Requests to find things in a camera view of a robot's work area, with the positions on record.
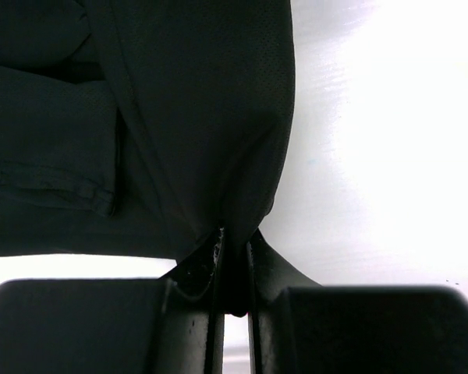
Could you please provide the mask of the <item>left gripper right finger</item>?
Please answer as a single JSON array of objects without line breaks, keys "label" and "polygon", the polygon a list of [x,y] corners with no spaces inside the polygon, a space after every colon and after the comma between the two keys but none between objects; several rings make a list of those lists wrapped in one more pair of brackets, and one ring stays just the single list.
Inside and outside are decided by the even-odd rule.
[{"label": "left gripper right finger", "polygon": [[260,233],[246,246],[255,373],[468,373],[468,301],[421,286],[322,286]]}]

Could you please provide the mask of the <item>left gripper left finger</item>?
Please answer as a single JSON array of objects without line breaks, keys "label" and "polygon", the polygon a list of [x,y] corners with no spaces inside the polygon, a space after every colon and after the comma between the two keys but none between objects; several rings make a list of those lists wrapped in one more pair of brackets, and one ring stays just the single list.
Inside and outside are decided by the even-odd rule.
[{"label": "left gripper left finger", "polygon": [[158,279],[0,285],[0,373],[220,373],[225,232]]}]

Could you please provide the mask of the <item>black t-shirt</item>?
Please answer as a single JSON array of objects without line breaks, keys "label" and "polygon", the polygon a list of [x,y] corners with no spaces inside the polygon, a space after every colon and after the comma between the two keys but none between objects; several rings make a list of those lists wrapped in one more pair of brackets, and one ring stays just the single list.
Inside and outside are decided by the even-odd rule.
[{"label": "black t-shirt", "polygon": [[0,256],[184,260],[222,304],[270,212],[295,102],[288,1],[0,1]]}]

